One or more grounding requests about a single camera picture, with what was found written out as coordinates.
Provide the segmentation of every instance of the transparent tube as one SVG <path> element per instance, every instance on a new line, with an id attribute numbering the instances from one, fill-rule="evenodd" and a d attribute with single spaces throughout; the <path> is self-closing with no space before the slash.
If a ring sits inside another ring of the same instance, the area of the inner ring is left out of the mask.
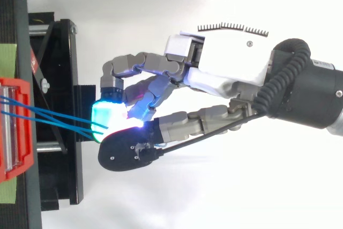
<path id="1" fill-rule="evenodd" d="M 0 95 L 15 99 L 17 87 L 0 86 Z M 0 110 L 15 114 L 16 107 L 13 105 L 0 104 Z M 15 117 L 0 114 L 2 128 L 2 142 L 5 159 L 6 172 L 12 170 L 19 164 L 18 139 L 17 139 L 17 119 Z"/>

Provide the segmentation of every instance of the glowing light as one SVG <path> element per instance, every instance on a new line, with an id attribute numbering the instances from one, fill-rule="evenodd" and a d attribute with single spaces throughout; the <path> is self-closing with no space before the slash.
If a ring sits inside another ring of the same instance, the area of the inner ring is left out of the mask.
<path id="1" fill-rule="evenodd" d="M 131 127 L 142 127 L 143 121 L 136 118 L 128 119 L 128 110 L 125 104 L 98 101 L 92 107 L 92 121 L 105 125 L 108 129 L 92 124 L 92 130 L 103 132 L 103 135 L 94 134 L 98 142 L 108 135 Z"/>

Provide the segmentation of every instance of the green tape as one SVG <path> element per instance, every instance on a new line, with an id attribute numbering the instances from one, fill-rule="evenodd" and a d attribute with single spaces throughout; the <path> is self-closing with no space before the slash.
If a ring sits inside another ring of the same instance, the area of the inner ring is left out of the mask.
<path id="1" fill-rule="evenodd" d="M 0 204 L 15 204 L 17 194 L 17 178 L 0 183 Z"/>
<path id="2" fill-rule="evenodd" d="M 16 53 L 17 44 L 0 44 L 0 77 L 14 78 Z M 0 204 L 15 204 L 16 194 L 17 178 L 0 183 Z"/>
<path id="3" fill-rule="evenodd" d="M 0 44 L 0 77 L 14 78 L 17 44 Z"/>

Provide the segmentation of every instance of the black metal frame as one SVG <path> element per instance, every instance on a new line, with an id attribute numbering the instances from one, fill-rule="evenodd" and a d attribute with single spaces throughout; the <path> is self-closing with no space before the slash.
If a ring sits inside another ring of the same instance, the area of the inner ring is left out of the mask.
<path id="1" fill-rule="evenodd" d="M 71 32 L 73 23 L 70 20 L 53 21 L 51 34 L 54 35 L 54 48 L 52 45 L 47 45 L 45 51 L 41 49 L 40 53 L 36 53 L 41 65 L 33 80 L 30 55 L 33 39 L 30 42 L 28 21 L 27 0 L 0 0 L 0 43 L 17 44 L 16 77 L 31 84 L 31 103 L 60 113 L 89 119 L 91 106 L 95 101 L 95 86 L 77 85 L 76 42 L 75 35 Z M 49 65 L 49 63 L 54 64 L 57 56 L 66 64 L 63 66 L 64 73 L 56 72 L 58 68 Z M 49 76 L 53 77 L 47 94 L 42 94 L 40 89 L 40 79 L 43 76 L 48 80 Z M 56 109 L 57 96 L 54 92 L 58 91 L 60 86 L 58 76 L 68 88 L 66 92 L 69 93 L 69 97 L 65 98 L 66 101 L 59 99 L 60 102 L 65 103 L 65 106 Z M 16 203 L 0 204 L 0 229 L 40 229 L 42 228 L 41 210 L 58 209 L 58 199 L 68 198 L 71 204 L 78 204 L 83 199 L 80 142 L 85 139 L 74 132 L 58 130 L 62 138 L 58 141 L 63 151 L 39 153 L 38 156 L 36 131 L 40 139 L 45 134 L 45 137 L 57 140 L 58 134 L 57 136 L 54 134 L 53 128 L 44 128 L 39 124 L 36 130 L 34 122 L 32 130 L 34 165 L 17 177 Z"/>
<path id="2" fill-rule="evenodd" d="M 74 23 L 64 19 L 49 21 L 44 36 L 31 36 L 31 46 L 39 67 L 34 74 L 35 106 L 90 120 L 95 101 L 95 85 L 80 86 L 77 77 Z M 50 89 L 41 90 L 46 79 Z M 63 122 L 90 128 L 71 120 Z M 38 153 L 42 211 L 58 209 L 58 200 L 79 204 L 83 199 L 81 141 L 73 131 L 37 124 L 39 142 L 57 141 L 61 152 Z"/>
<path id="3" fill-rule="evenodd" d="M 0 0 L 0 43 L 17 44 L 16 77 L 32 85 L 27 17 L 26 0 Z M 17 177 L 16 203 L 0 204 L 0 228 L 42 228 L 35 123 L 32 130 L 34 165 Z"/>

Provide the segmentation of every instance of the blue cable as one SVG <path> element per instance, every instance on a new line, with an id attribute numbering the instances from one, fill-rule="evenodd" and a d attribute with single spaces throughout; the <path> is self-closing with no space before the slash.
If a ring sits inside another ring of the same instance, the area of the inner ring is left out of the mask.
<path id="1" fill-rule="evenodd" d="M 104 125 L 102 125 L 102 124 L 95 123 L 95 122 L 92 122 L 92 121 L 89 121 L 89 120 L 86 120 L 86 119 L 82 119 L 82 118 L 78 118 L 78 117 L 71 116 L 71 115 L 65 115 L 65 114 L 53 112 L 53 111 L 46 110 L 46 109 L 39 108 L 39 107 L 31 107 L 31 106 L 28 106 L 28 105 L 24 105 L 23 103 L 20 103 L 20 102 L 18 102 L 18 101 L 15 100 L 15 99 L 7 98 L 7 97 L 4 97 L 4 96 L 0 96 L 0 98 L 1 98 L 1 99 L 5 99 L 5 100 L 8 100 L 8 101 L 10 101 L 10 102 L 14 102 L 14 103 L 16 103 L 16 104 L 20 104 L 20 105 L 22 105 L 23 107 L 26 107 L 26 108 L 28 108 L 28 109 L 29 109 L 29 108 L 34 108 L 35 110 L 38 110 L 38 111 L 41 111 L 41 112 L 44 112 L 44 113 L 47 113 L 47 114 L 50 114 L 50 115 L 56 115 L 56 116 L 60 116 L 60 117 L 63 117 L 63 118 L 76 120 L 76 121 L 79 121 L 79 122 L 90 123 L 90 124 L 97 125 L 97 126 L 99 126 L 99 127 L 101 127 L 101 128 L 108 129 L 108 127 L 106 127 L 106 126 L 104 126 Z"/>
<path id="2" fill-rule="evenodd" d="M 21 118 L 21 119 L 26 119 L 26 120 L 30 120 L 30 121 L 34 121 L 34 122 L 47 123 L 47 124 L 51 124 L 51 125 L 54 125 L 54 126 L 57 126 L 57 127 L 61 127 L 61 128 L 70 130 L 70 128 L 68 126 L 65 126 L 65 125 L 60 124 L 60 123 L 54 123 L 54 122 L 50 122 L 50 121 L 46 121 L 46 120 L 42 120 L 42 119 L 31 118 L 31 117 L 22 116 L 22 115 L 15 115 L 15 114 L 8 113 L 8 112 L 5 112 L 5 111 L 1 111 L 1 113 L 4 114 L 4 115 L 9 115 L 9 116 L 13 116 L 13 117 Z M 87 137 L 88 139 L 90 139 L 92 141 L 94 140 L 91 136 L 89 136 L 89 135 L 87 135 L 87 134 L 85 134 L 83 132 L 77 132 L 77 133 Z"/>
<path id="3" fill-rule="evenodd" d="M 19 106 L 19 107 L 25 107 L 25 108 L 27 108 L 27 109 L 29 109 L 29 110 L 35 112 L 36 114 L 38 114 L 38 115 L 40 115 L 40 116 L 43 116 L 43 117 L 45 117 L 45 118 L 47 118 L 47 119 L 50 119 L 50 120 L 52 120 L 52 121 L 54 121 L 54 122 L 56 122 L 56 123 L 60 123 L 60 124 L 63 124 L 63 125 L 65 125 L 65 126 L 67 126 L 67 127 L 70 127 L 70 130 L 76 131 L 76 132 L 78 132 L 78 133 L 80 133 L 79 131 L 81 130 L 81 131 L 85 131 L 85 132 L 90 132 L 90 133 L 92 133 L 92 134 L 101 134 L 101 135 L 103 134 L 102 132 L 93 131 L 93 130 L 89 130 L 89 129 L 86 129 L 86 128 L 82 128 L 82 127 L 78 127 L 78 126 L 73 126 L 73 125 L 64 123 L 64 122 L 62 122 L 62 121 L 60 121 L 60 120 L 58 120 L 58 119 L 55 119 L 55 118 L 53 118 L 53 117 L 51 117 L 51 116 L 49 116 L 49 115 L 46 115 L 46 114 L 44 114 L 44 113 L 42 113 L 42 112 L 37 111 L 35 107 L 26 106 L 26 105 L 24 105 L 24 104 L 15 104 L 15 103 L 11 103 L 11 102 L 4 102 L 4 101 L 0 101 L 0 104 L 11 105 L 11 106 Z"/>

